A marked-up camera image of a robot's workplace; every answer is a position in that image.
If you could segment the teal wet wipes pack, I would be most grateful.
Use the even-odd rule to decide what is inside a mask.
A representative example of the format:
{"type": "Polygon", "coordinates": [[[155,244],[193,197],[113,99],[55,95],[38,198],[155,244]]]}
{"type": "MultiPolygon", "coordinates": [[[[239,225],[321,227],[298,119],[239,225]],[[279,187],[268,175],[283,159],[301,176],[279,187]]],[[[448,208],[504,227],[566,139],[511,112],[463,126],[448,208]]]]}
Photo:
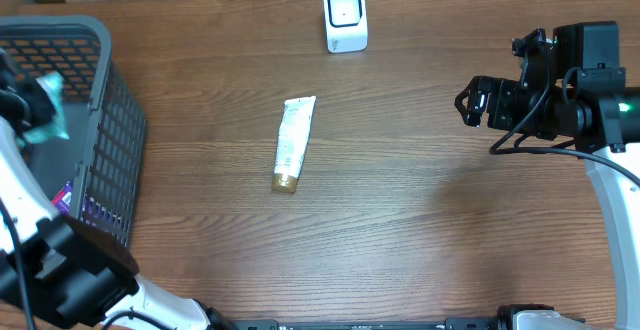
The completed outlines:
{"type": "Polygon", "coordinates": [[[23,132],[23,138],[31,144],[39,144],[54,138],[69,139],[63,109],[64,79],[58,72],[25,81],[23,98],[31,111],[31,127],[23,132]]]}

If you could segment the purple pad package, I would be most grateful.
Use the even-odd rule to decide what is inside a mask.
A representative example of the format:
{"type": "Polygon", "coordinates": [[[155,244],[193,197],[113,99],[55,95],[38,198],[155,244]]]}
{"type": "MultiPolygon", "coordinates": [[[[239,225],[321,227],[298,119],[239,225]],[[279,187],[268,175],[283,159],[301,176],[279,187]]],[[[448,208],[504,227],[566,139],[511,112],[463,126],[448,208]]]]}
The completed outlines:
{"type": "Polygon", "coordinates": [[[72,193],[73,186],[72,183],[68,181],[51,200],[51,203],[60,213],[66,215],[70,213],[72,193]]]}

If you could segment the white tube with gold cap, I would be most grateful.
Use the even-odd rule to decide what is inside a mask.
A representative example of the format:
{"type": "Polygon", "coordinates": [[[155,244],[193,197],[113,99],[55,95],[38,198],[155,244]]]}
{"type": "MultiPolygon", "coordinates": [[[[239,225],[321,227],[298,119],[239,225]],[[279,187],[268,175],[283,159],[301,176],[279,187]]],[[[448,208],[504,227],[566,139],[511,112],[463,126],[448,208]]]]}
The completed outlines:
{"type": "Polygon", "coordinates": [[[289,99],[278,132],[272,189],[293,194],[296,191],[311,132],[316,97],[289,99]]]}

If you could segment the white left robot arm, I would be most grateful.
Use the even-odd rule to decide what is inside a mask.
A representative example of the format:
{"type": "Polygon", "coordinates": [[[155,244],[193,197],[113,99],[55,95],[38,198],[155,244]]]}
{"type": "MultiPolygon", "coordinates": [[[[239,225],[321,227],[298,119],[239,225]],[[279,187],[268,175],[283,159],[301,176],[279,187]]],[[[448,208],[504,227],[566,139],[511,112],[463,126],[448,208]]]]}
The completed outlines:
{"type": "Polygon", "coordinates": [[[19,144],[32,130],[64,130],[62,78],[19,79],[1,54],[1,298],[23,310],[28,328],[42,319],[130,329],[212,329],[219,321],[199,301],[142,277],[129,251],[109,234],[61,213],[44,194],[19,144]]]}

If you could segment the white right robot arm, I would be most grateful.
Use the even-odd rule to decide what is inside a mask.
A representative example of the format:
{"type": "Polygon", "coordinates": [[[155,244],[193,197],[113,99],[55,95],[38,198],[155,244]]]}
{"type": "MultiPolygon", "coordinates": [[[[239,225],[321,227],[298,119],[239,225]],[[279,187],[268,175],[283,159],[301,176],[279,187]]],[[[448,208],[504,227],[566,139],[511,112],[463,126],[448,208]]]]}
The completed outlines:
{"type": "Polygon", "coordinates": [[[475,76],[454,100],[463,122],[504,131],[492,155],[580,159],[604,218],[617,329],[639,326],[639,90],[626,84],[614,21],[537,28],[512,41],[519,80],[475,76]]]}

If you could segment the white barcode scanner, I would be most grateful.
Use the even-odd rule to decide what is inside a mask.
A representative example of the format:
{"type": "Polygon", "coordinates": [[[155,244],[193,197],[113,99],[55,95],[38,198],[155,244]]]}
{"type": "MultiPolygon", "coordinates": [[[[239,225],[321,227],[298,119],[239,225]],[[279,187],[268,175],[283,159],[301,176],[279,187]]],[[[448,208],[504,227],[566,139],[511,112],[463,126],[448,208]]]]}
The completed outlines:
{"type": "Polygon", "coordinates": [[[327,49],[358,52],[368,46],[366,0],[323,0],[327,49]]]}

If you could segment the grey plastic shopping basket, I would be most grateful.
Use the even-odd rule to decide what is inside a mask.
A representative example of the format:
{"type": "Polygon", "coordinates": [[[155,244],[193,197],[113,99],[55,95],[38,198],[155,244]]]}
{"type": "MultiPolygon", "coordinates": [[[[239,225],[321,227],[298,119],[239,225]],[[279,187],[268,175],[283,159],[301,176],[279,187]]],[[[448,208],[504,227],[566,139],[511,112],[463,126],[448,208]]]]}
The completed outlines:
{"type": "Polygon", "coordinates": [[[147,123],[111,60],[108,29],[82,15],[9,16],[1,47],[19,78],[63,78],[67,138],[20,148],[45,195],[71,186],[69,215],[129,244],[147,123]]]}

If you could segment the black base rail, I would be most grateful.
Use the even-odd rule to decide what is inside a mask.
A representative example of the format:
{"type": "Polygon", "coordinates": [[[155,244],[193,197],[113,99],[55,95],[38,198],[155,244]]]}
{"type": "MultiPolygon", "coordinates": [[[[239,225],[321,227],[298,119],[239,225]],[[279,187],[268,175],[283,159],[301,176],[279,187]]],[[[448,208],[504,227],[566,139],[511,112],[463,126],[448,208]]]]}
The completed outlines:
{"type": "Polygon", "coordinates": [[[212,310],[212,329],[232,330],[517,330],[593,329],[584,318],[567,318],[543,304],[500,306],[493,316],[447,317],[440,321],[278,322],[225,319],[212,310]]]}

